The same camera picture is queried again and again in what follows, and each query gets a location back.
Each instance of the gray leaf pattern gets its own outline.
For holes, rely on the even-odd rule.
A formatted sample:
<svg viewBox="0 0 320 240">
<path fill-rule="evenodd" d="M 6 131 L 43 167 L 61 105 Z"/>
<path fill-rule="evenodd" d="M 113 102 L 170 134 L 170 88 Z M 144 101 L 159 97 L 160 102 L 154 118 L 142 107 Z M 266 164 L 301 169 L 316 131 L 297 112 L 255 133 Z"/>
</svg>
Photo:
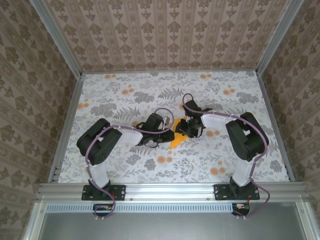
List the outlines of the gray leaf pattern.
<svg viewBox="0 0 320 240">
<path fill-rule="evenodd" d="M 170 109 L 180 119 L 185 116 L 181 105 L 185 93 L 193 94 L 202 109 L 253 113 L 270 142 L 267 155 L 256 164 L 254 180 L 288 181 L 255 72 L 215 71 L 86 75 L 59 183 L 88 182 L 76 143 L 98 119 L 135 126 L 159 107 Z M 171 118 L 164 110 L 158 113 Z M 229 181 L 237 159 L 228 132 L 206 128 L 200 138 L 189 138 L 173 149 L 170 143 L 156 148 L 118 144 L 104 163 L 113 183 L 214 183 Z"/>
</svg>

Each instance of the orange object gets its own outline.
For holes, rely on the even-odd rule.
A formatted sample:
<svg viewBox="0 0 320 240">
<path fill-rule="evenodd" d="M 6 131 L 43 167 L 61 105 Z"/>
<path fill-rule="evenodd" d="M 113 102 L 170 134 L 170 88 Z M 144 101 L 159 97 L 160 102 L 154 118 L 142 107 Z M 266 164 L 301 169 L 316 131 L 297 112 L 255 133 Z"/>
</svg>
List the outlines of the orange object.
<svg viewBox="0 0 320 240">
<path fill-rule="evenodd" d="M 174 124 L 173 124 L 173 130 L 176 131 L 176 127 L 178 123 L 180 123 L 181 119 L 180 118 L 175 118 L 174 119 Z M 182 136 L 181 133 L 174 133 L 174 140 L 171 142 L 170 150 L 174 149 L 176 146 L 178 146 L 180 143 L 182 143 L 184 140 L 186 140 L 188 136 Z"/>
</svg>

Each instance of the floral surface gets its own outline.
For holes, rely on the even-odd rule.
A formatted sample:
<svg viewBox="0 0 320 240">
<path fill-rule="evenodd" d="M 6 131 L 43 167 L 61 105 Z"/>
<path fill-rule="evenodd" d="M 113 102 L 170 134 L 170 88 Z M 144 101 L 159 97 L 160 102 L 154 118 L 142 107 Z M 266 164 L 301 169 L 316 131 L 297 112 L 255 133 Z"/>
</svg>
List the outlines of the floral surface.
<svg viewBox="0 0 320 240">
<path fill-rule="evenodd" d="M 182 118 L 185 93 L 193 94 L 203 109 L 234 115 L 253 113 L 269 138 L 267 154 L 257 163 L 254 179 L 288 181 L 255 72 L 215 71 L 85 75 L 59 182 L 88 180 L 76 142 L 98 119 L 135 126 L 159 107 Z M 159 113 L 168 115 L 164 110 Z M 200 138 L 189 138 L 172 150 L 170 143 L 157 148 L 117 145 L 104 163 L 114 183 L 214 183 L 229 181 L 237 159 L 227 131 L 207 128 Z"/>
</svg>

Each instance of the gray panel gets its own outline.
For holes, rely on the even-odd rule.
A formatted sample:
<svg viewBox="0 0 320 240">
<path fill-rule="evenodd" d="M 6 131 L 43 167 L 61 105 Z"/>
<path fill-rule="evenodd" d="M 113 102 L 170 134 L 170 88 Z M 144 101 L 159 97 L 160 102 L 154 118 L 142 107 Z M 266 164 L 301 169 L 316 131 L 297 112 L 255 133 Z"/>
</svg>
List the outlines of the gray panel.
<svg viewBox="0 0 320 240">
<path fill-rule="evenodd" d="M 270 203 L 246 220 L 230 213 L 49 213 L 41 240 L 305 240 L 294 203 Z"/>
</svg>

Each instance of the table surface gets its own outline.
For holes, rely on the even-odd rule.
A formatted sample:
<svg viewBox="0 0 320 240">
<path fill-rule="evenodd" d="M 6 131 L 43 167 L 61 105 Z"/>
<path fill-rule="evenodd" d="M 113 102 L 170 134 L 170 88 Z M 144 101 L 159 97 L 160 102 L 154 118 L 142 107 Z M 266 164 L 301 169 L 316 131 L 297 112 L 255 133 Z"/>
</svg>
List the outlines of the table surface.
<svg viewBox="0 0 320 240">
<path fill-rule="evenodd" d="M 254 71 L 159 72 L 88 74 L 77 106 L 59 183 L 86 183 L 84 157 L 76 146 L 79 137 L 98 119 L 113 125 L 135 126 L 159 107 L 185 115 L 182 96 L 191 93 L 202 109 L 241 115 L 251 112 L 269 138 L 267 154 L 258 161 L 257 182 L 289 181 L 279 144 Z M 169 116 L 164 110 L 162 116 Z M 104 161 L 113 183 L 218 183 L 228 182 L 237 155 L 227 131 L 206 128 L 197 139 L 187 139 L 170 150 L 117 145 Z"/>
</svg>

